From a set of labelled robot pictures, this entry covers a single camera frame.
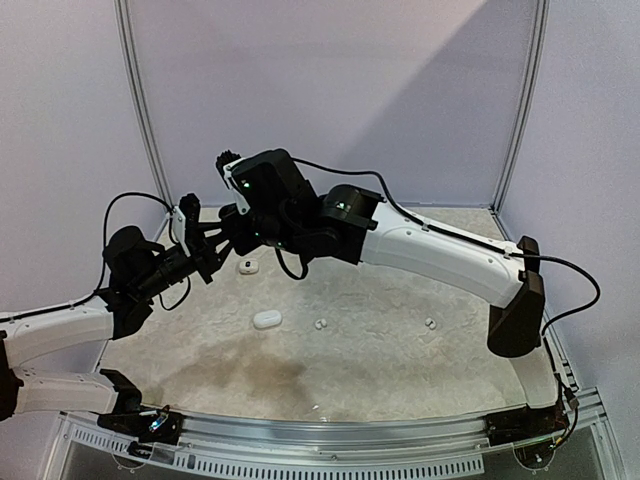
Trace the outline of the black charging case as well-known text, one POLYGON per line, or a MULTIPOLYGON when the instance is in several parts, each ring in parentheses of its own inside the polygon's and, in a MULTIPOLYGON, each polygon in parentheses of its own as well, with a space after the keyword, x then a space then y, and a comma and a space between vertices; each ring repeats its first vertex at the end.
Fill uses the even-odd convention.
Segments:
POLYGON ((220 230, 231 238, 243 230, 243 216, 235 204, 222 206, 218 211, 220 230))

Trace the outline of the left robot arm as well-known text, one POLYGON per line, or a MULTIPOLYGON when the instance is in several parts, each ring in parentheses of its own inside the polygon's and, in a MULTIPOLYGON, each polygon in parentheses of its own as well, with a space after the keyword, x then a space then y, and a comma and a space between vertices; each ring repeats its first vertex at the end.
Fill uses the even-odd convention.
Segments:
POLYGON ((103 258, 109 284, 84 305, 18 316, 1 331, 1 417, 38 411, 82 411, 110 415, 128 434, 148 426, 140 391, 120 372, 39 372, 28 362, 49 353, 137 333, 153 311, 153 300, 197 273, 211 282, 233 249, 219 222, 185 228, 171 248, 149 241, 136 226, 113 234, 103 258))

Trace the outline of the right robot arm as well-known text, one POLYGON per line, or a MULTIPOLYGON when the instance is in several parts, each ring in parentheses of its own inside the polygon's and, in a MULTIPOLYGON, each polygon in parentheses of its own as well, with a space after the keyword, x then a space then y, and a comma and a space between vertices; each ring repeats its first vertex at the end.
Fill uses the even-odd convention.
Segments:
POLYGON ((340 184, 318 195, 284 149, 243 158, 231 152, 217 169, 234 196, 240 231, 235 250, 260 245, 310 262, 333 258, 418 274, 471 293, 489 305, 487 348, 510 361, 525 395, 517 427, 537 436, 556 417, 558 387, 541 339, 545 306, 537 242, 495 241, 402 209, 388 192, 340 184))

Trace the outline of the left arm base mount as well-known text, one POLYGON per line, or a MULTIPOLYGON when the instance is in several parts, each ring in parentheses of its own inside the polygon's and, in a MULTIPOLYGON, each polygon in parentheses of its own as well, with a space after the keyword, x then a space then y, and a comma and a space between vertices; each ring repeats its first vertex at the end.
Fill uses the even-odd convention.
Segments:
POLYGON ((128 413, 101 414, 97 425, 112 432, 137 439, 139 443, 177 445, 182 434, 185 416, 171 409, 142 408, 128 413))

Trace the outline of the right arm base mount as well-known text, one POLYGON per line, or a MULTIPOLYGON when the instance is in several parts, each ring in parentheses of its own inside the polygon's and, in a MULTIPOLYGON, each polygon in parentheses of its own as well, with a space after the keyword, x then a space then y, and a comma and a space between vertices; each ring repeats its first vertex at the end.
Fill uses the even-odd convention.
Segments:
POLYGON ((482 417, 484 432, 491 446, 535 439, 569 427, 569 418, 560 401, 533 409, 528 405, 497 411, 482 417))

